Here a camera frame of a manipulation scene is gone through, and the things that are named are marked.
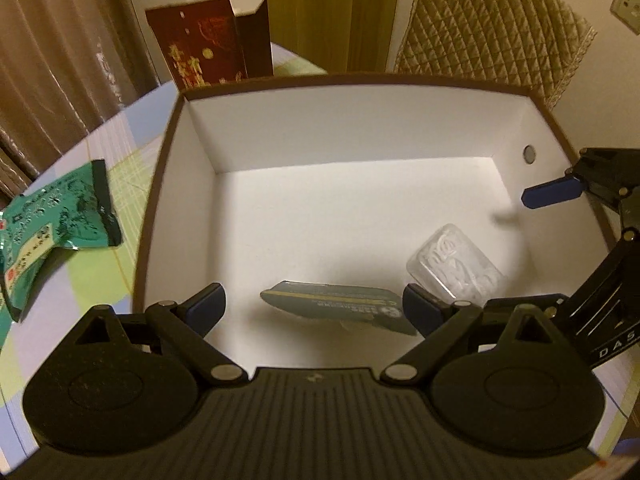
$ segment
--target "brown curtain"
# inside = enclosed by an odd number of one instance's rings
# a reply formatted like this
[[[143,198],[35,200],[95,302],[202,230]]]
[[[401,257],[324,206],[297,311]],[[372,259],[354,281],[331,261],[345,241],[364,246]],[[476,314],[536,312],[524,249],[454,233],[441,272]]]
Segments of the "brown curtain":
[[[130,0],[0,0],[0,206],[157,85]]]

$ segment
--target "quilted chair cover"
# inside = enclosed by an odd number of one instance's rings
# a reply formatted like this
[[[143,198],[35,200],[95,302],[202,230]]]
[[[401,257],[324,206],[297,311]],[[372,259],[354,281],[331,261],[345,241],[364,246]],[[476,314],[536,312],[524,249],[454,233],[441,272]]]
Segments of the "quilted chair cover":
[[[395,72],[528,86],[552,109],[595,35],[562,0],[414,0]]]

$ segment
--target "wall switch plate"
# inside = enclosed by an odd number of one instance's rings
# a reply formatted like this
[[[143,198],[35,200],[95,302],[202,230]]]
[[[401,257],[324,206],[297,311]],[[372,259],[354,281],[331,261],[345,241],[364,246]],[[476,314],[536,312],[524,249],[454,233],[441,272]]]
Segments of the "wall switch plate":
[[[640,34],[640,0],[613,0],[611,12],[628,28]]]

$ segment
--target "plastic packaging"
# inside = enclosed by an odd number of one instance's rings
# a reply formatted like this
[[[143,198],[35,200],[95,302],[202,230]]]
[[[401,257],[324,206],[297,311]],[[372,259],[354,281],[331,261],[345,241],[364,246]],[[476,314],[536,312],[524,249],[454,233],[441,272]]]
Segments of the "plastic packaging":
[[[82,249],[122,242],[104,160],[92,160],[0,212],[0,346],[24,310],[33,280],[55,247]]]
[[[262,291],[260,297],[271,306],[308,319],[364,322],[392,332],[416,334],[404,317],[402,299],[384,288],[280,282]]]
[[[500,297],[505,277],[455,225],[438,229],[406,264],[426,290],[446,303],[470,301],[478,306]]]

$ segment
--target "table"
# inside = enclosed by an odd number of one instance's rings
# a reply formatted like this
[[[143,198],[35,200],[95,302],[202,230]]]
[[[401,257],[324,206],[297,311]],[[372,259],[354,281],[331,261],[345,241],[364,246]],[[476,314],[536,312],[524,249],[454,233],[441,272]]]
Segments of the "table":
[[[271,50],[276,76],[326,73],[276,44]],[[63,155],[27,191],[89,160],[104,158],[124,243],[55,256],[57,262],[47,265],[53,268],[29,313],[22,323],[12,325],[0,352],[0,472],[16,467],[37,449],[22,412],[22,392],[49,353],[94,304],[111,304],[118,314],[131,311],[146,200],[177,97],[175,84],[169,82],[140,98]]]

